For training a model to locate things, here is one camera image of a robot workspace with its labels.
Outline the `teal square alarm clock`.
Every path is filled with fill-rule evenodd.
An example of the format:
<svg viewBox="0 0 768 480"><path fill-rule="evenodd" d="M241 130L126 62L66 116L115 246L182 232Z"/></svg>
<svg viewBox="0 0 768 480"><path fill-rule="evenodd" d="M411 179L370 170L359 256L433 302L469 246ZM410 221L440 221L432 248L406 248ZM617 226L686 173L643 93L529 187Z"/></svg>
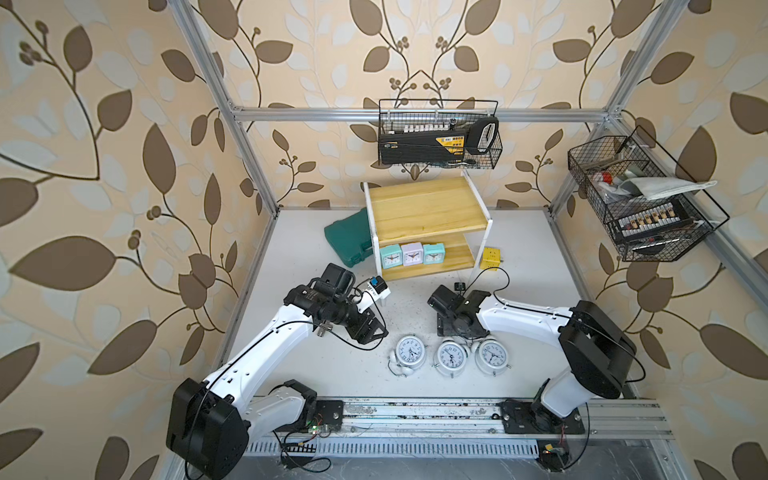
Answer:
<svg viewBox="0 0 768 480"><path fill-rule="evenodd" d="M383 269L390 269L403 265L403 252L399 244L381 247L379 253Z"/></svg>

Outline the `white square alarm clock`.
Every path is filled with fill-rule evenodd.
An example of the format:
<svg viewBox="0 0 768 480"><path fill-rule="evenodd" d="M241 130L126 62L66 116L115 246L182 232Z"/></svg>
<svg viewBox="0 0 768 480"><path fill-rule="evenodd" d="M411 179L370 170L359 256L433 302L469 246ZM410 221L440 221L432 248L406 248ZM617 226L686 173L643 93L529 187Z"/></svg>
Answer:
<svg viewBox="0 0 768 480"><path fill-rule="evenodd" d="M405 267L420 265L424 263L424 248L420 242L413 242L401 245L402 265Z"/></svg>

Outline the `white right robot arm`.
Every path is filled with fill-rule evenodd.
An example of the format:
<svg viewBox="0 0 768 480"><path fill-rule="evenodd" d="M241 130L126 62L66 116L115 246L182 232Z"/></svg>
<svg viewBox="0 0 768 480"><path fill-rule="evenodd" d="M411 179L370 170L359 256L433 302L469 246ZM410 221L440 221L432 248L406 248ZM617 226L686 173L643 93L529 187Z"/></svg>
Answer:
<svg viewBox="0 0 768 480"><path fill-rule="evenodd" d="M636 361L634 343L593 302L543 307L439 286L427 304L437 314L440 336L475 340L501 332L561 349L568 367L545 380L534 397L529 411L536 421L563 420L594 397L619 398Z"/></svg>

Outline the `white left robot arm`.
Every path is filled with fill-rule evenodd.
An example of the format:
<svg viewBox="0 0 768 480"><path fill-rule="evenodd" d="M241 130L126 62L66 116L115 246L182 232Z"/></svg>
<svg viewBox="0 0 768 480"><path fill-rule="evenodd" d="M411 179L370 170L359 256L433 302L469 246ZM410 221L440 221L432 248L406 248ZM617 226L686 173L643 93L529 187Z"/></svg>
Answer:
<svg viewBox="0 0 768 480"><path fill-rule="evenodd" d="M166 437L169 450L184 462L188 479L223 479L253 438L307 422L317 394L290 380L260 400L254 398L275 368L313 333L348 334L344 344L360 351L377 348L388 334L378 301L390 289L375 276L362 288L354 274L333 263L321 276L291 289L273 319L256 337L202 381L184 380L175 390Z"/></svg>

